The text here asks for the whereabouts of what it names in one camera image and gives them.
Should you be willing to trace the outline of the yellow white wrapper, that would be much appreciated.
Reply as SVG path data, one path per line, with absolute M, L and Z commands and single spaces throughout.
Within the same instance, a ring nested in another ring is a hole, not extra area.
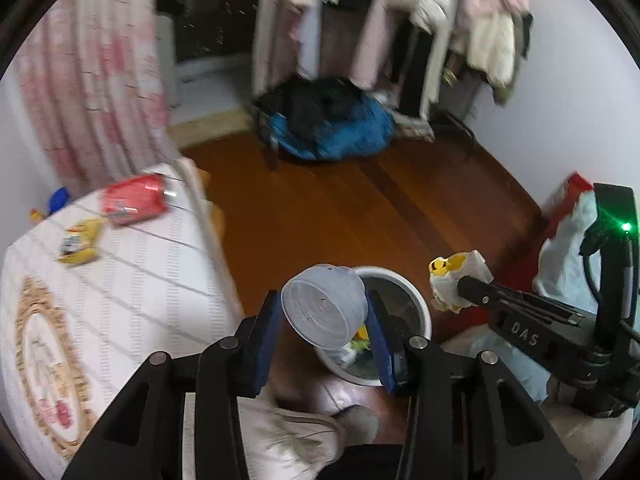
M 485 258 L 477 250 L 457 252 L 447 258 L 437 257 L 428 265 L 434 306 L 442 312 L 459 313 L 472 306 L 472 302 L 458 293 L 458 281 L 475 278 L 484 284 L 494 280 Z

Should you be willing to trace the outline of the clear plastic cup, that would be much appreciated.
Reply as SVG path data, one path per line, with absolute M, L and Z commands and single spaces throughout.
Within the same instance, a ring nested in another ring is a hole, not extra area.
M 322 350 L 340 350 L 366 322 L 366 288 L 354 269 L 316 264 L 281 290 L 283 313 L 296 333 Z

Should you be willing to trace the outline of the yellow snack wrapper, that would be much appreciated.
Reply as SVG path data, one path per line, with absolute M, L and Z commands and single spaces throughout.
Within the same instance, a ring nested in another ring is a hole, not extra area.
M 96 261 L 100 256 L 98 240 L 104 222 L 91 218 L 77 222 L 65 231 L 60 247 L 58 262 L 66 266 L 82 266 Z

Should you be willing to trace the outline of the red cola can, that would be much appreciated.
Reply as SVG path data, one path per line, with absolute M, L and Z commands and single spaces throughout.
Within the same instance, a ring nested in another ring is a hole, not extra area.
M 108 186 L 101 192 L 101 214 L 113 226 L 155 219 L 168 211 L 176 192 L 162 174 L 140 174 Z

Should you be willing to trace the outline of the white round trash bin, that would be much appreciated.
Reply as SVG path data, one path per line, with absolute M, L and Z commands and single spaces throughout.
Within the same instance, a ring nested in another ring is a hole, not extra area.
M 380 266 L 357 266 L 354 271 L 362 279 L 366 292 L 373 290 L 380 296 L 398 336 L 402 339 L 414 335 L 431 338 L 432 320 L 427 301 L 408 278 Z M 350 349 L 349 356 L 318 348 L 314 351 L 330 372 L 346 382 L 363 387 L 382 387 L 370 350 Z

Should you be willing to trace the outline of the red blanket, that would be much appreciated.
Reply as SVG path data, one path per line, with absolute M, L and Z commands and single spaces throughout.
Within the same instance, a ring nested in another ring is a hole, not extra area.
M 495 281 L 520 292 L 533 292 L 533 279 L 538 272 L 538 255 L 542 244 L 555 237 L 560 222 L 569 216 L 578 198 L 592 191 L 593 184 L 573 172 L 551 195 L 551 202 L 529 222 L 523 234 L 513 237 L 498 257 L 486 259 Z M 436 311 L 434 333 L 446 340 L 468 328 L 486 324 L 489 313 L 480 307 L 462 309 L 459 313 Z

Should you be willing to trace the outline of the white patterned tablecloth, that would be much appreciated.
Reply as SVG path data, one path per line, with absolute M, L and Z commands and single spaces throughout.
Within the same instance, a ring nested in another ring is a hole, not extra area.
M 198 167 L 183 157 L 155 172 L 169 188 L 167 210 L 132 226 L 104 226 L 93 262 L 66 266 L 60 252 L 70 228 L 99 218 L 100 192 L 6 248 L 1 414 L 42 478 L 62 477 L 151 353 L 201 352 L 243 318 Z

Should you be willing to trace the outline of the grey fluffy slipper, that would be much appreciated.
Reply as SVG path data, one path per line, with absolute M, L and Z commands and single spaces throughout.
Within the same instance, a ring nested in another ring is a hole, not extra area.
M 363 405 L 352 405 L 333 416 L 344 434 L 344 445 L 372 444 L 378 435 L 378 416 Z

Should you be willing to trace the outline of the blue sleeping bag pile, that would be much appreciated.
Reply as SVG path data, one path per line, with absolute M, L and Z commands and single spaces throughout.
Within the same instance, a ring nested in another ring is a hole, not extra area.
M 376 155 L 394 136 L 392 114 L 346 78 L 310 80 L 294 74 L 253 105 L 267 145 L 301 160 Z

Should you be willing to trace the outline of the orange small bottle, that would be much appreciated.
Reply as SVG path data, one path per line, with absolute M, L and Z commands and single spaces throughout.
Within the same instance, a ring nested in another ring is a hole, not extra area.
M 35 224 L 40 223 L 41 221 L 44 220 L 44 215 L 42 214 L 42 212 L 36 208 L 32 209 L 29 213 L 29 218 L 30 220 L 32 220 L 32 222 L 34 222 Z

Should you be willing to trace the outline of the blue cap bottle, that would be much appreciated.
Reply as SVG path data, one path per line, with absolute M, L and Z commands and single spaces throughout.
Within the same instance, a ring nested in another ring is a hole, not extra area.
M 58 188 L 49 198 L 49 214 L 55 214 L 70 202 L 70 192 L 67 188 Z

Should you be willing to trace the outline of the black clothes rack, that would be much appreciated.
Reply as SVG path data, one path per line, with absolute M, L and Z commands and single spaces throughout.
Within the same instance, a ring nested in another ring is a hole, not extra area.
M 395 123 L 393 138 L 431 141 L 434 139 L 436 132 L 444 125 L 448 124 L 448 122 L 451 122 L 452 119 L 451 114 L 442 105 L 442 88 L 444 88 L 443 84 L 439 91 L 439 101 L 432 109 L 430 116 L 425 120 L 408 119 L 407 117 L 398 114 L 396 110 L 396 100 L 394 96 L 386 90 L 363 91 L 367 92 L 367 94 L 372 96 L 373 99 L 376 99 L 388 112 L 390 112 L 390 114 L 392 114 Z M 281 154 L 285 154 L 283 152 L 278 152 L 267 145 L 264 136 L 258 131 L 257 119 L 256 126 L 258 136 L 260 137 L 260 140 L 262 140 L 262 144 L 264 144 L 266 151 L 271 157 L 277 157 Z

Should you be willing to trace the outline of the hanging clothes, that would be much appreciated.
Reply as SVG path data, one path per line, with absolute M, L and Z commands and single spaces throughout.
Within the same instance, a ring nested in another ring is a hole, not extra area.
M 292 75 L 386 90 L 425 120 L 469 68 L 506 104 L 528 53 L 529 0 L 258 0 L 253 93 Z

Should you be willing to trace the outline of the pink floral curtain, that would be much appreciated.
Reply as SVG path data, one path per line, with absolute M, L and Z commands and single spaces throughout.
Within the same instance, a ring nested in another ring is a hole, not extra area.
M 177 157 L 155 0 L 56 0 L 13 64 L 40 148 L 73 196 Z

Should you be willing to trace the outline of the white air purifier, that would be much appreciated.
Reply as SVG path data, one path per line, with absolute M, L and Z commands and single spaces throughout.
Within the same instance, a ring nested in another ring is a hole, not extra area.
M 160 74 L 163 79 L 166 101 L 170 108 L 176 108 L 181 105 L 181 98 L 177 70 L 174 21 L 168 15 L 158 14 L 156 17 L 156 27 Z

